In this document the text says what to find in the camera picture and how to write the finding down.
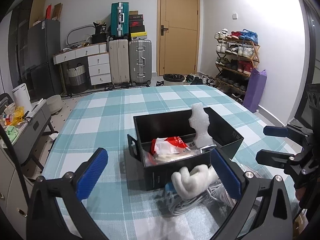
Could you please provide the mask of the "white foam wrap piece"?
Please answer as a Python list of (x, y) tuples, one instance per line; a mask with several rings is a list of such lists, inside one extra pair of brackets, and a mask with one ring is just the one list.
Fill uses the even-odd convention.
[(202, 103), (195, 103), (191, 106), (189, 125), (195, 130), (193, 142), (197, 148), (215, 145), (213, 138), (208, 133), (209, 115), (204, 111)]

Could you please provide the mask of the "white labelled pouch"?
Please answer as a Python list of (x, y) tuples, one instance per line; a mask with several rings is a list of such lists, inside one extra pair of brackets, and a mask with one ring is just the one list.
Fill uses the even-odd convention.
[(191, 142), (187, 142), (186, 145), (188, 146), (188, 149), (190, 151), (196, 152), (196, 153), (200, 153), (201, 149), (196, 147), (195, 143), (193, 141)]

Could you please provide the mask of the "white plush toy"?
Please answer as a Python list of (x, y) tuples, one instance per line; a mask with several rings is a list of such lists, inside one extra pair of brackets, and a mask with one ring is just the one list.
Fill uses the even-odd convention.
[(204, 193), (210, 185), (219, 185), (219, 179), (212, 166), (205, 164), (194, 167), (191, 171), (182, 167), (171, 175), (171, 182), (165, 185), (165, 190), (177, 193), (183, 200), (193, 199)]

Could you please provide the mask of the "red white plastic bag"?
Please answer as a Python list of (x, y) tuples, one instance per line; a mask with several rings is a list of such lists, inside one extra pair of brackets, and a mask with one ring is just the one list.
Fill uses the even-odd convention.
[(180, 137), (167, 137), (153, 139), (150, 154), (181, 154), (189, 151), (188, 146)]

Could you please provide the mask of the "black storage box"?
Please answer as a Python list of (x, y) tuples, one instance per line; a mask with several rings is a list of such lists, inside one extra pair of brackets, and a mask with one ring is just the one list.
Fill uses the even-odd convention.
[[(243, 136), (210, 107), (204, 108), (204, 111), (209, 117), (208, 134), (213, 139), (213, 145), (233, 158), (244, 140)], [(137, 137), (127, 137), (129, 152), (142, 163), (144, 188), (147, 191), (165, 187), (171, 181), (171, 175), (182, 167), (192, 170), (197, 165), (210, 165), (208, 151), (194, 144), (196, 132), (189, 124), (190, 117), (191, 110), (133, 117)], [(168, 160), (159, 160), (152, 153), (152, 144), (156, 139), (169, 137), (180, 140), (178, 152), (170, 154)]]

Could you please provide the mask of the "purple bag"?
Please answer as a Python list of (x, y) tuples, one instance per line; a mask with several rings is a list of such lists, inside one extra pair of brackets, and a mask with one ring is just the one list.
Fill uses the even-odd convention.
[(258, 71), (255, 68), (252, 70), (245, 98), (242, 105), (250, 112), (255, 113), (258, 109), (263, 91), (267, 80), (266, 70)]

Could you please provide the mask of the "wooden shoe rack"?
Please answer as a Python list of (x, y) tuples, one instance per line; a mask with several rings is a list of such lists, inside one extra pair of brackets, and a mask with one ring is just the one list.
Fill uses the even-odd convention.
[(217, 40), (215, 66), (218, 74), (215, 87), (243, 103), (249, 78), (259, 60), (258, 34), (248, 29), (229, 32), (226, 28), (215, 33)]

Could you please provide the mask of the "grey side cabinet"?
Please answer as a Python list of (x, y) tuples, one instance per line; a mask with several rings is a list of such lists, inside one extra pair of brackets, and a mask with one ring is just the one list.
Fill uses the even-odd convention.
[(27, 116), (27, 119), (20, 122), (19, 128), (16, 126), (4, 126), (1, 116), (1, 127), (6, 132), (13, 127), (13, 132), (17, 131), (16, 137), (10, 142), (14, 148), (18, 162), (21, 166), (25, 165), (30, 159), (39, 161), (35, 158), (33, 150), (36, 147), (40, 136), (58, 133), (51, 124), (51, 114), (46, 100), (42, 100), (32, 112), (33, 116)]

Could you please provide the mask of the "teal checked tablecloth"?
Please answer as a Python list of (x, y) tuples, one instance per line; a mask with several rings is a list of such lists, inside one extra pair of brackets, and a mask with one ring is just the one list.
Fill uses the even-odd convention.
[(229, 214), (220, 202), (199, 205), (172, 217), (169, 195), (146, 191), (140, 162), (131, 157), (127, 136), (135, 136), (136, 115), (189, 109), (201, 102), (212, 108), (243, 137), (235, 160), (265, 178), (280, 169), (257, 164), (261, 149), (292, 153), (281, 138), (263, 134), (265, 123), (221, 91), (205, 85), (131, 88), (88, 95), (62, 117), (63, 127), (44, 166), (47, 179), (75, 171), (97, 148), (108, 152), (108, 164), (83, 204), (109, 239), (209, 239)]

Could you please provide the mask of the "yellow snack bag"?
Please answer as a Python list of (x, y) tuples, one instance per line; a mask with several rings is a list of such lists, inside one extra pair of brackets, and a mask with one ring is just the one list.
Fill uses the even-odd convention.
[(24, 107), (23, 106), (16, 107), (10, 118), (11, 125), (15, 126), (20, 122), (22, 122), (23, 116), (24, 116)]

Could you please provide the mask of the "white round stool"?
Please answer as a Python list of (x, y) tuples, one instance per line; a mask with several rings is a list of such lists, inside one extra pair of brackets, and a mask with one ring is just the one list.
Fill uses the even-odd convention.
[(57, 113), (62, 109), (62, 99), (60, 95), (51, 96), (46, 100), (46, 102), (51, 112), (51, 115)]

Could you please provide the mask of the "white air purifier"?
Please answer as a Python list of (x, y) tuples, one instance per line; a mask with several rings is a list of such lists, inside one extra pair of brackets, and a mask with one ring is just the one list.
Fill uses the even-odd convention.
[(13, 100), (17, 107), (24, 107), (24, 112), (31, 112), (33, 107), (31, 105), (29, 92), (25, 83), (20, 84), (12, 90)]

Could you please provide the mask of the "striped laundry basket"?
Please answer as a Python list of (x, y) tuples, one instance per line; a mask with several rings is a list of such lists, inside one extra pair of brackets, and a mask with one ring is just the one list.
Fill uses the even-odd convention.
[(87, 90), (87, 76), (84, 65), (78, 64), (75, 68), (67, 70), (72, 94), (83, 93)]

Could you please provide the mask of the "silver suitcase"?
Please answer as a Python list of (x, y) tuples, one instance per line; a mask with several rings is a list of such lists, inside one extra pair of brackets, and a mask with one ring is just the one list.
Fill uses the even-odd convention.
[(129, 70), (133, 85), (150, 85), (152, 79), (152, 43), (150, 40), (129, 42)]

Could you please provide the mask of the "wooden door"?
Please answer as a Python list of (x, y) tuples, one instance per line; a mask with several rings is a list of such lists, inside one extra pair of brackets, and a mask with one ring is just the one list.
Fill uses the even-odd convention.
[(158, 0), (157, 31), (158, 74), (195, 74), (200, 0)]

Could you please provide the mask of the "stacked shoe boxes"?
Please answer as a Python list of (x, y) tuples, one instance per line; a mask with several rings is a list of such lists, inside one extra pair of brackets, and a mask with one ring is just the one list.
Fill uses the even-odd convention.
[(146, 40), (148, 35), (144, 25), (144, 15), (138, 10), (129, 11), (129, 31), (131, 40)]

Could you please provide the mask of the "beige suitcase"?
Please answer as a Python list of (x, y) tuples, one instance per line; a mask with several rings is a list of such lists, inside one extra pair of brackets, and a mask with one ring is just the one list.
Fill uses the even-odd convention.
[(111, 80), (113, 84), (130, 81), (128, 40), (109, 42)]

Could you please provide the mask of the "white drawer desk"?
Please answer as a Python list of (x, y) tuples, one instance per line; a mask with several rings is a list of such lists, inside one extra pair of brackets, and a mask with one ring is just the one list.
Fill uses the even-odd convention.
[(110, 59), (108, 43), (97, 43), (75, 49), (67, 49), (63, 53), (53, 56), (54, 64), (61, 64), (72, 60), (86, 59), (91, 85), (111, 83)]

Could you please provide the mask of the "dark grey refrigerator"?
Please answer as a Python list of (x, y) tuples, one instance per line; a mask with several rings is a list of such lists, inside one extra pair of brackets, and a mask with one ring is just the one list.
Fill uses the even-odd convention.
[(59, 68), (53, 61), (60, 49), (59, 21), (45, 19), (28, 30), (29, 69), (38, 99), (63, 92)]

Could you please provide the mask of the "teal suitcase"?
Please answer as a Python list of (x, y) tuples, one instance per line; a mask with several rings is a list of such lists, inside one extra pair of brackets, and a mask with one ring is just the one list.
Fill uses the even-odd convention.
[(111, 5), (111, 35), (115, 38), (129, 37), (129, 2)]

